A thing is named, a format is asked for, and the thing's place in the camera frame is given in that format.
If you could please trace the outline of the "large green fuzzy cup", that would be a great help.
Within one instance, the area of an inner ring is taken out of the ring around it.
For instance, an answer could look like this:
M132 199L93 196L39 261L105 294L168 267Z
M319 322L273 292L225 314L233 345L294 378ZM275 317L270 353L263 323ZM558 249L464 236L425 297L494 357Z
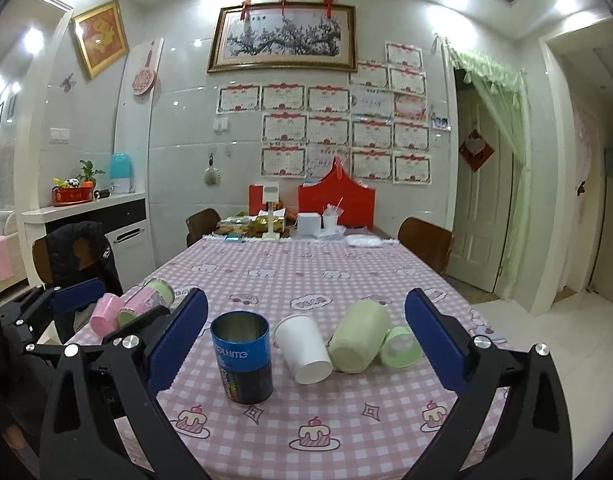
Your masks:
M391 327L389 312L378 302L362 299L352 304L328 344L335 370L347 374L364 372L378 356Z

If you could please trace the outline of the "gold framed red picture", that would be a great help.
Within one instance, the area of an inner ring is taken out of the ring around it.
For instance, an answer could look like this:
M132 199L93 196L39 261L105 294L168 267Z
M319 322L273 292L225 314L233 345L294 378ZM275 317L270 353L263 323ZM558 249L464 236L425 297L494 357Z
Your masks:
M93 79L128 54L119 0L95 6L71 19L71 29L84 73Z

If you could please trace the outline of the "plastic cup with straw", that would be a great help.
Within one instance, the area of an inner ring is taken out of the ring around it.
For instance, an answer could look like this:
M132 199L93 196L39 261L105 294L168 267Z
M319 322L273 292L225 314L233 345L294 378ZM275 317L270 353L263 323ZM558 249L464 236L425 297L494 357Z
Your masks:
M343 214L341 209L342 201L338 200L337 204L326 205L322 214L323 229L325 231L335 231L337 229L339 218Z

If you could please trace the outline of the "white box on table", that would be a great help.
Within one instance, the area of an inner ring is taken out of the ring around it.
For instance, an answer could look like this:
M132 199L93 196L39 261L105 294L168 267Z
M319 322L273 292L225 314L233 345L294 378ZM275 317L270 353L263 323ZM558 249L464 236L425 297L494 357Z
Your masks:
M316 237L322 229L322 217L317 212L299 212L297 233L300 237Z

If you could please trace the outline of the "white desk lamp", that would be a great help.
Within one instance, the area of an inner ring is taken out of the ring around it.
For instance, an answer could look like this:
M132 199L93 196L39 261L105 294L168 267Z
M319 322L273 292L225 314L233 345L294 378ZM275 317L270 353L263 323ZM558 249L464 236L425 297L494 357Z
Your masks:
M264 240L278 240L279 234L275 231L275 204L279 199L279 185L267 183L262 186L262 198L266 206L266 231L263 233Z

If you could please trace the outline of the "white paper cup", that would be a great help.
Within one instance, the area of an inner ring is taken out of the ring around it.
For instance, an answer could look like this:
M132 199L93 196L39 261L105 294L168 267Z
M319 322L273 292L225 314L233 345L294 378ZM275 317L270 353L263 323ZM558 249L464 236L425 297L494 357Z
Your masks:
M273 340L299 385L314 385L331 376L333 363L312 316L294 314L283 318L274 328Z

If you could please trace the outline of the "blue black metal cup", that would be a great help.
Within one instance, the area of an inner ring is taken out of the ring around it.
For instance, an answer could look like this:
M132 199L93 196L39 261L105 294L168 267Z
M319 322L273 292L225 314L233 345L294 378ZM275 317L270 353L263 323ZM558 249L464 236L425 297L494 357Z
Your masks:
M258 313L230 311L210 326L218 371L229 400L264 402L273 393L270 324Z

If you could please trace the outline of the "brown chair left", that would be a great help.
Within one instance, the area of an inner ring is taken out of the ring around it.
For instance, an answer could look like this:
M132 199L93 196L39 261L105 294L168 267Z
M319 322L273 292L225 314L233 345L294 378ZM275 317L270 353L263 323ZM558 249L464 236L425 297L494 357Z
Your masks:
M218 222L220 221L220 215L212 208L203 209L192 214L186 219L186 246L190 247L204 236L212 234L218 229Z

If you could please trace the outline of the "pink plastic cup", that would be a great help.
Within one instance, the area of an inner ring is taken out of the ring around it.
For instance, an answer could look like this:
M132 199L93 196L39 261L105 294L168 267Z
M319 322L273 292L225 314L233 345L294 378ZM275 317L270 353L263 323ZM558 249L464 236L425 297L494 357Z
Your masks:
M96 302L90 316L90 328L100 338L111 334L119 328L118 315L124 307L121 297L105 292Z

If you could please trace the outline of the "framed blossom painting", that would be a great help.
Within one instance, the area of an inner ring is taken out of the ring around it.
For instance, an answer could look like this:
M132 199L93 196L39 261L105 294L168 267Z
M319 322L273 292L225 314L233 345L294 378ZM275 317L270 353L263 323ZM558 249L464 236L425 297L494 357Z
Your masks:
M208 62L210 73L233 70L357 71L354 6L334 0L279 0L220 10Z

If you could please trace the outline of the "black jacket on chair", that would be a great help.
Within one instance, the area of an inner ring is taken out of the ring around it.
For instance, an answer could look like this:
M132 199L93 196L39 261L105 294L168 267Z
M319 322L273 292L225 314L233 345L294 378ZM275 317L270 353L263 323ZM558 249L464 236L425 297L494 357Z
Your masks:
M75 318L105 292L123 295L116 259L99 222L82 221L60 226L44 237L52 287L60 291L52 300L59 340L75 334Z

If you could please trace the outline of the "white door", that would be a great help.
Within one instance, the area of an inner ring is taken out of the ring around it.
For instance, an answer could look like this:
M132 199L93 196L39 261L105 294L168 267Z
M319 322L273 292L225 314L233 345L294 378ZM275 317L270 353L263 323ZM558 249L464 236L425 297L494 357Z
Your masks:
M513 152L475 90L457 92L459 172L448 274L493 292L506 242Z

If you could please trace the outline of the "pink green labelled can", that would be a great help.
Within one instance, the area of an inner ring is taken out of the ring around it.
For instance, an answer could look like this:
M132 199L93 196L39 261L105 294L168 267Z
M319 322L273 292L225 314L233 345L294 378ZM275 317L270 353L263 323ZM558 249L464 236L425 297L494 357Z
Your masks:
M165 280L152 278L124 302L116 322L122 327L155 307L171 307L174 299L175 292Z

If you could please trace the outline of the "blue white humidifier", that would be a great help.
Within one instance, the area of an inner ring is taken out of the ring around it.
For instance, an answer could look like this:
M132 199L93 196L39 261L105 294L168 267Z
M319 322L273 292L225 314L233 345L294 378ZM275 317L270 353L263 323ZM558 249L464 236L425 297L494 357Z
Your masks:
M109 164L112 194L128 194L132 191L132 164L128 154L114 153Z

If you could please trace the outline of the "potted green plant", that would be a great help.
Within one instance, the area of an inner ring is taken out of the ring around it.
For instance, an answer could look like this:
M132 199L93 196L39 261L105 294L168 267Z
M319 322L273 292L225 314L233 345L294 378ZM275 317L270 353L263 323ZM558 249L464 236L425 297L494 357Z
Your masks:
M105 174L105 171L96 168L91 160L81 159L80 164L81 168L78 175L80 185L82 188L96 188L96 178Z

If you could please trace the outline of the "brown chair right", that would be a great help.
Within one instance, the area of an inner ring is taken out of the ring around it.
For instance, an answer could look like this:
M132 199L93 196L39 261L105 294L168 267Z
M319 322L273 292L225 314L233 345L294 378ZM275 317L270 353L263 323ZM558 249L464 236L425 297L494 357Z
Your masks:
M454 243L451 231L410 217L402 222L398 240L433 271L443 274L447 270Z

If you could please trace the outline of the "small green plastic cup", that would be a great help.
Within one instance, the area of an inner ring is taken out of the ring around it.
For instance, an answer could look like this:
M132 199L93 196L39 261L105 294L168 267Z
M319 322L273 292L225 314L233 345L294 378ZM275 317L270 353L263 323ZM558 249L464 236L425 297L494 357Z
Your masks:
M387 367L403 370L415 365L423 356L413 330L409 326L392 327L380 348L379 359Z

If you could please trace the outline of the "red gift box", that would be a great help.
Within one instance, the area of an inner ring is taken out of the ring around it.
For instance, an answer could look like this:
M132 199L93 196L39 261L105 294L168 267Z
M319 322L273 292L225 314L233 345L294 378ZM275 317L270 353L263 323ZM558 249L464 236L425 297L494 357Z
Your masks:
M372 228L375 223L376 191L353 180L338 156L331 170L314 184L298 188L298 211L323 214L327 206L343 210L339 223L347 228Z

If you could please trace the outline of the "green door curtain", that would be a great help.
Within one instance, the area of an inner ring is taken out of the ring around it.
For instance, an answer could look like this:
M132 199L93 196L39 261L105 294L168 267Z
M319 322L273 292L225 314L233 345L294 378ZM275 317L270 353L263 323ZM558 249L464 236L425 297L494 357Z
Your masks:
M530 139L523 73L446 42L456 94L457 188L449 275L508 299L528 233Z

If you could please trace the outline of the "white black sideboard cabinet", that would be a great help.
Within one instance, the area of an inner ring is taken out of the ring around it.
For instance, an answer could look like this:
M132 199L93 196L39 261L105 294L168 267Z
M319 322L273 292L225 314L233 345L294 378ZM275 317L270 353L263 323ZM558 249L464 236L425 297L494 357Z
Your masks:
M44 285L98 278L108 292L123 295L154 271L142 193L37 209L21 219L32 269Z

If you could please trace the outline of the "brown chair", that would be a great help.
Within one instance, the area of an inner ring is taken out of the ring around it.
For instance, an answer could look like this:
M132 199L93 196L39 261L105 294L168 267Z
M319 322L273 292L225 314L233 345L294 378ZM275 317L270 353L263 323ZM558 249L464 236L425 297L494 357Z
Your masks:
M203 209L192 214L186 219L186 246L190 247L204 236L212 234L218 229L218 222L220 221L220 215L212 208Z
M447 270L454 243L451 231L410 217L402 222L398 240L433 271L443 274Z

